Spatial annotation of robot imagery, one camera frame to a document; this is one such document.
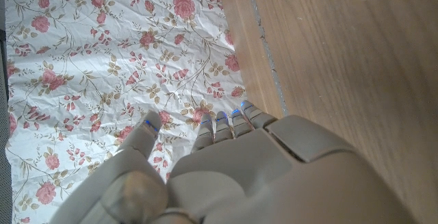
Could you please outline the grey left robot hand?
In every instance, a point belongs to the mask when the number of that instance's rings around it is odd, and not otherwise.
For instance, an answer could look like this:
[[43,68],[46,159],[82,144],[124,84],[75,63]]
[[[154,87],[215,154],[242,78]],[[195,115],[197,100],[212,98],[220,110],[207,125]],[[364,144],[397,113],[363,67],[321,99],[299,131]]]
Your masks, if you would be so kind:
[[162,121],[148,112],[58,208],[52,223],[413,223],[358,151],[300,116],[243,101],[203,115],[189,155],[162,179],[148,158]]

